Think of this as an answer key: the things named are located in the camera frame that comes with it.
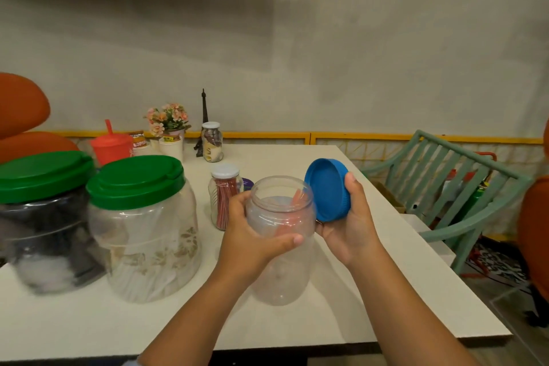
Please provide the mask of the person's right hand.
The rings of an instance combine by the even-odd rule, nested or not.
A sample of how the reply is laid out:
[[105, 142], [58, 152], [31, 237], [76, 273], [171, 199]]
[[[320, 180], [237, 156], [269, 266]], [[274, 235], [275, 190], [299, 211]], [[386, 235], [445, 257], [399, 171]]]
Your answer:
[[333, 255], [346, 267], [364, 265], [367, 258], [380, 257], [385, 249], [374, 226], [367, 202], [367, 217], [348, 212], [345, 218], [317, 223], [316, 233], [325, 241]]

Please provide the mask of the person's left hand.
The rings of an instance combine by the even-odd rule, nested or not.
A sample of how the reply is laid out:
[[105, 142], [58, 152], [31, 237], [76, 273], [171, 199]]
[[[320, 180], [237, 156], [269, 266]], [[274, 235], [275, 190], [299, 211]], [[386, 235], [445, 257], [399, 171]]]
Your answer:
[[285, 254], [261, 252], [257, 239], [264, 236], [246, 219], [245, 205], [250, 197], [251, 192], [245, 191], [230, 199], [228, 225], [214, 269], [214, 277], [244, 286], [250, 286], [271, 260]]

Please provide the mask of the blue plastic lid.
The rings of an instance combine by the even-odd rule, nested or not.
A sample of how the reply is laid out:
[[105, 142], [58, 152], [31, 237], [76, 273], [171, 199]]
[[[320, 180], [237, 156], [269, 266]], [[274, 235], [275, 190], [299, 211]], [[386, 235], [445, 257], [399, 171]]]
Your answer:
[[317, 220], [330, 223], [345, 218], [351, 209], [351, 198], [345, 187], [346, 166], [334, 159], [314, 160], [305, 174], [313, 194]]

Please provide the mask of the clear plastic jar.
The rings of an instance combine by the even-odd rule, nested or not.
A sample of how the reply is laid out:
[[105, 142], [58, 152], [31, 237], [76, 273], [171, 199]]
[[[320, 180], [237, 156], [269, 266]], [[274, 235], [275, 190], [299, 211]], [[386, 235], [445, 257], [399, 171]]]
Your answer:
[[316, 206], [303, 180], [275, 175], [259, 180], [246, 203], [248, 224], [259, 235], [275, 238], [295, 233], [304, 237], [297, 248], [273, 259], [252, 285], [257, 299], [284, 306], [305, 291], [313, 265]]

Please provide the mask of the small glass jar red sticks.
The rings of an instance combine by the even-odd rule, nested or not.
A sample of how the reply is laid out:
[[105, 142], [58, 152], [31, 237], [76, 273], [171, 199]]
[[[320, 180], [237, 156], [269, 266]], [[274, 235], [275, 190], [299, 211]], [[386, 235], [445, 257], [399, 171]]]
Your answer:
[[211, 171], [208, 190], [211, 221], [217, 229], [225, 231], [229, 219], [230, 199], [244, 191], [238, 167], [232, 163], [216, 163]]

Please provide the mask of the green wooden chair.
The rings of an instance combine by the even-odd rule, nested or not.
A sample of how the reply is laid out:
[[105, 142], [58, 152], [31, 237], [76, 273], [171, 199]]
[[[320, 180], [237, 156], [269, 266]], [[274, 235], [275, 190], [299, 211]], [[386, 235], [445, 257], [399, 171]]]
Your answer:
[[[368, 178], [386, 174], [383, 185], [408, 214], [426, 224], [420, 236], [443, 242], [455, 254], [451, 269], [460, 274], [481, 237], [485, 224], [508, 208], [533, 183], [533, 178], [447, 140], [417, 130], [412, 139], [387, 161], [366, 168]], [[489, 183], [463, 221], [453, 218], [478, 185]]]

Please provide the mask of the green bottle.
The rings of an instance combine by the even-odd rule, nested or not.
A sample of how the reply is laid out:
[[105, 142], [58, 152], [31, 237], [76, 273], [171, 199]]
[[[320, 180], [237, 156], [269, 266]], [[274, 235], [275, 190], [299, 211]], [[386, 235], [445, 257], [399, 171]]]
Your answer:
[[470, 195], [469, 199], [466, 201], [466, 203], [463, 204], [460, 211], [453, 218], [452, 224], [456, 224], [463, 221], [466, 215], [470, 212], [470, 210], [474, 207], [474, 205], [478, 202], [478, 200], [483, 196], [488, 186], [489, 186], [489, 183], [486, 181], [483, 181], [478, 185], [477, 189]]

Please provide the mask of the glass jar with paper packets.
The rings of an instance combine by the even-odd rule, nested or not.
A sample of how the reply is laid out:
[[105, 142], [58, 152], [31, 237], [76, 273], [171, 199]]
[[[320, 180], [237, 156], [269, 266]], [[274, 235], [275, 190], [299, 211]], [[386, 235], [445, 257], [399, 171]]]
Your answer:
[[219, 122], [205, 122], [202, 124], [202, 156], [210, 163], [217, 163], [223, 159], [223, 134]]

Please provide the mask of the large green-lidded jar white contents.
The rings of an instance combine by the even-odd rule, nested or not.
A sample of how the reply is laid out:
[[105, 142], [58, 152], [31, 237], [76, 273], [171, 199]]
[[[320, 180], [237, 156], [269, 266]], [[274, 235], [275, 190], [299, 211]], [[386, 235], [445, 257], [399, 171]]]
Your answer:
[[197, 203], [180, 160], [147, 155], [114, 161], [86, 190], [89, 229], [120, 298], [161, 300], [196, 275], [202, 261]]

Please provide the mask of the black tower figurine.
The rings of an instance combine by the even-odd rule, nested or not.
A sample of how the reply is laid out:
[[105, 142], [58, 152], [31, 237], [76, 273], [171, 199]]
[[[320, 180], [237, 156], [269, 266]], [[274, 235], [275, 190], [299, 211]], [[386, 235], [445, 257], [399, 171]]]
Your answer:
[[[207, 109], [207, 103], [206, 103], [206, 93], [205, 89], [202, 89], [202, 124], [207, 123], [209, 121], [208, 118], [208, 109]], [[200, 130], [200, 136], [198, 137], [198, 140], [196, 142], [196, 145], [194, 147], [194, 150], [196, 152], [196, 157], [203, 157], [203, 140], [202, 140], [202, 127]]]

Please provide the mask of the small jar brown label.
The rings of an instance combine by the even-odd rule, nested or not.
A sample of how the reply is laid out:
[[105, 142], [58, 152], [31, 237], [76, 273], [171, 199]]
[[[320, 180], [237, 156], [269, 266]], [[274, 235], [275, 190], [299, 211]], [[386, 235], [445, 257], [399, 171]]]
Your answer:
[[127, 134], [130, 137], [132, 137], [132, 148], [133, 149], [141, 150], [141, 149], [147, 148], [149, 146], [147, 138], [146, 138], [143, 130], [128, 132]]

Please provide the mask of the orange office chair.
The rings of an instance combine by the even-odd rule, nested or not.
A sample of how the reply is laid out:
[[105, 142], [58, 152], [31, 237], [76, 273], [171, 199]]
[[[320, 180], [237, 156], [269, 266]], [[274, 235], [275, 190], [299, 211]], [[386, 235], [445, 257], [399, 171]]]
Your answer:
[[529, 280], [535, 311], [526, 312], [532, 327], [549, 327], [549, 120], [543, 136], [547, 173], [527, 189], [518, 217], [521, 267]]

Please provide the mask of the red plastic cup with straw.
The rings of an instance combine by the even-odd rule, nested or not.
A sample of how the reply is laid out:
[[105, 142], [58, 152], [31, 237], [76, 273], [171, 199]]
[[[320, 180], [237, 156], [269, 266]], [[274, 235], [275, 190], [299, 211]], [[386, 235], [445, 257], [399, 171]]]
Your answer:
[[90, 140], [100, 166], [132, 156], [133, 138], [127, 133], [114, 133], [109, 119], [105, 120], [107, 134]]

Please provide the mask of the large green-lidded jar dark contents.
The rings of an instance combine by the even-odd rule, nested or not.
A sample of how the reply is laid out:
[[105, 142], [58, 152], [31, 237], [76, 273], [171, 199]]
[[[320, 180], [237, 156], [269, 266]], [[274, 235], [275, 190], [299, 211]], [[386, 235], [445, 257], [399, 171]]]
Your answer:
[[86, 183], [95, 174], [93, 158], [79, 150], [0, 164], [0, 247], [31, 293], [67, 293], [105, 275], [87, 217]]

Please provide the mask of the orange cushioned chair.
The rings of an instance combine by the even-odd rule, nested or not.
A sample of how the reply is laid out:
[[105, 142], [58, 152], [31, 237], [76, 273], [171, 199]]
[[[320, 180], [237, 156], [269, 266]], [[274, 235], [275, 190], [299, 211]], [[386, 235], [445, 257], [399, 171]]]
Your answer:
[[0, 164], [59, 151], [78, 151], [66, 137], [36, 132], [51, 113], [41, 88], [20, 75], [0, 72]]

